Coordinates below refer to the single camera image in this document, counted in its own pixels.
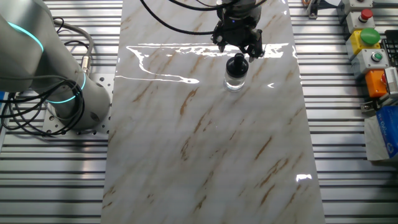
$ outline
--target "blue label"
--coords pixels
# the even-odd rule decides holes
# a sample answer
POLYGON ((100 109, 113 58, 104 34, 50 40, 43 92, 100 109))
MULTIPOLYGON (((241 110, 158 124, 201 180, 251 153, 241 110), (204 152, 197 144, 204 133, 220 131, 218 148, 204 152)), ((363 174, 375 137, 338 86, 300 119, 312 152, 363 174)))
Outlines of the blue label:
POLYGON ((3 100, 3 98, 4 98, 4 92, 0 91, 0 100, 3 100))
POLYGON ((376 116, 388 155, 392 158, 398 153, 398 106, 384 106, 376 116))

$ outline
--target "slotted metal table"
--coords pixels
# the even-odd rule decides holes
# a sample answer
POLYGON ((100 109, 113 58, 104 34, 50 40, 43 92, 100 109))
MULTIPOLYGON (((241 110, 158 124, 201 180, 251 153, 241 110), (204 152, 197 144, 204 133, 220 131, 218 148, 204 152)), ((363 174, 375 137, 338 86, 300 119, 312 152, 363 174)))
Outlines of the slotted metal table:
MULTIPOLYGON (((46 3, 53 16, 93 36, 92 73, 113 75, 123 2, 46 3)), ((398 169, 366 160, 365 117, 359 108, 364 96, 349 72, 336 10, 319 10, 317 20, 308 20, 301 0, 288 4, 326 222, 398 223, 398 169)), ((398 8, 376 7, 373 13, 382 35, 398 29, 398 8)), ((86 41, 67 31, 60 37, 86 41)), ((79 61, 86 51, 68 48, 79 61)), ((34 124, 42 127, 43 121, 41 112, 34 124)), ((0 223, 100 223, 107 141, 48 142, 20 131, 4 133, 0 223)))

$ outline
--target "marble surface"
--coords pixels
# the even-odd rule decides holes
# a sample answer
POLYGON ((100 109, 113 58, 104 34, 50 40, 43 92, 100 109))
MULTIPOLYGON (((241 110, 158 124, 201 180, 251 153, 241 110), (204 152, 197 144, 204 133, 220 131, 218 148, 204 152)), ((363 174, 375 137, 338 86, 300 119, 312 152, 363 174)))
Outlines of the marble surface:
MULTIPOLYGON (((147 2, 181 29, 218 22, 147 2)), ((236 47, 219 53, 210 36, 171 31, 124 0, 102 224, 325 223, 286 0, 268 0, 257 28, 266 54, 230 93, 236 47)))

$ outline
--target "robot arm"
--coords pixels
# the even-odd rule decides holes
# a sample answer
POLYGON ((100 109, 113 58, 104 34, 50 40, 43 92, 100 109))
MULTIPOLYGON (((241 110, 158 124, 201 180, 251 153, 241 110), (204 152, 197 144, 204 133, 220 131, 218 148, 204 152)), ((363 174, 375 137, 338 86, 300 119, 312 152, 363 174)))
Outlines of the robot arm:
MULTIPOLYGON (((43 51, 39 44, 19 32, 0 16, 0 76, 31 78, 35 75, 43 51)), ((20 92, 27 90, 32 80, 0 81, 0 90, 20 92)))
MULTIPOLYGON (((107 91, 89 79, 64 46, 42 0, 1 0, 0 30, 0 91, 15 93, 32 87, 40 94, 64 79, 73 80, 85 99, 83 116, 74 129, 93 128, 108 114, 107 91)), ((64 85, 47 98, 64 124, 79 110, 75 97, 71 87, 64 85)))
POLYGON ((256 0, 240 0, 230 7, 217 10, 220 21, 211 37, 220 52, 227 44, 239 47, 244 54, 249 54, 249 61, 262 57, 262 30, 256 29, 261 18, 261 6, 254 7, 256 0))

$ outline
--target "black lid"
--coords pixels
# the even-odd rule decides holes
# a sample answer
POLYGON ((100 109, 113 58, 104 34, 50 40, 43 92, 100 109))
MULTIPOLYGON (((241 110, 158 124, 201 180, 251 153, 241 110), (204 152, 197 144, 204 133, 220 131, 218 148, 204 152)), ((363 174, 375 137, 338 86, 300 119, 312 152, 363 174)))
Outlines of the black lid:
POLYGON ((242 53, 237 53, 233 58, 226 62, 226 71, 229 76, 234 78, 242 78, 249 69, 249 63, 242 53))

